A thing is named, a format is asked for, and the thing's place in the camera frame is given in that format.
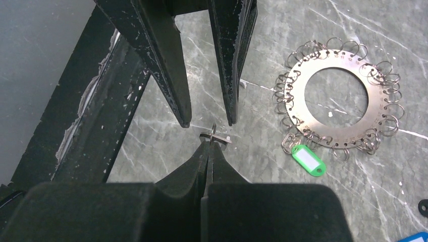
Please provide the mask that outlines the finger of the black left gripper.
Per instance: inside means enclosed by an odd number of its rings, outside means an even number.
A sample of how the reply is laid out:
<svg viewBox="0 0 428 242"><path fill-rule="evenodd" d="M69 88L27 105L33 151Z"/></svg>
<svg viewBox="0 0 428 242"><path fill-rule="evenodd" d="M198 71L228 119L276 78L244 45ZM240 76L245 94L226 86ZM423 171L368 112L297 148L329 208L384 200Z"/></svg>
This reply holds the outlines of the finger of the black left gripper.
<svg viewBox="0 0 428 242"><path fill-rule="evenodd" d="M180 32L164 1L96 1L156 80L178 123L188 128L191 99Z"/></svg>
<svg viewBox="0 0 428 242"><path fill-rule="evenodd" d="M239 83L258 10L257 1L208 1L228 124L238 121Z"/></svg>

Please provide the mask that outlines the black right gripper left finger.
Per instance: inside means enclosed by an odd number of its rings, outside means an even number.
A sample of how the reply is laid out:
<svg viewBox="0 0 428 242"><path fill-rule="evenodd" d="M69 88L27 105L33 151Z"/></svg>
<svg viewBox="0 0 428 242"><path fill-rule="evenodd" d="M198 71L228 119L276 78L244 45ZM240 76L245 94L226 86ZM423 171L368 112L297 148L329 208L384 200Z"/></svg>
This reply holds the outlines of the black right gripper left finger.
<svg viewBox="0 0 428 242"><path fill-rule="evenodd" d="M17 207L1 241L201 241L210 143L156 183L44 183Z"/></svg>

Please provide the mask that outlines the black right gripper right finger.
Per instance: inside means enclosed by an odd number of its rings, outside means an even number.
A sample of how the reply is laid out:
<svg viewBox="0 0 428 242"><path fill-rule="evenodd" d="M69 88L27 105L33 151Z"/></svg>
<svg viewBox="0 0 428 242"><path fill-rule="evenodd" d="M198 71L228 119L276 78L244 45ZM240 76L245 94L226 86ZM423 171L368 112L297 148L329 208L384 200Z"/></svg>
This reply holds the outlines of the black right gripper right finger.
<svg viewBox="0 0 428 242"><path fill-rule="evenodd" d="M352 241L337 195L320 184L254 184L209 148L202 241Z"/></svg>

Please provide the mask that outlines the small metal keyring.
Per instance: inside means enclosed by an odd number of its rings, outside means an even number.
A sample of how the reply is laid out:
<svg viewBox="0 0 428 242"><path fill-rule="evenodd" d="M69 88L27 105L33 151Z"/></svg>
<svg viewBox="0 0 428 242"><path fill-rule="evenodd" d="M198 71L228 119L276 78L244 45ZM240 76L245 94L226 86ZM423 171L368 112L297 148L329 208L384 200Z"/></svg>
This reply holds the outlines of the small metal keyring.
<svg viewBox="0 0 428 242"><path fill-rule="evenodd" d="M211 132L210 132L210 136L215 135L215 133L216 133L216 128L217 128L216 123L213 123L212 128L211 128Z"/></svg>

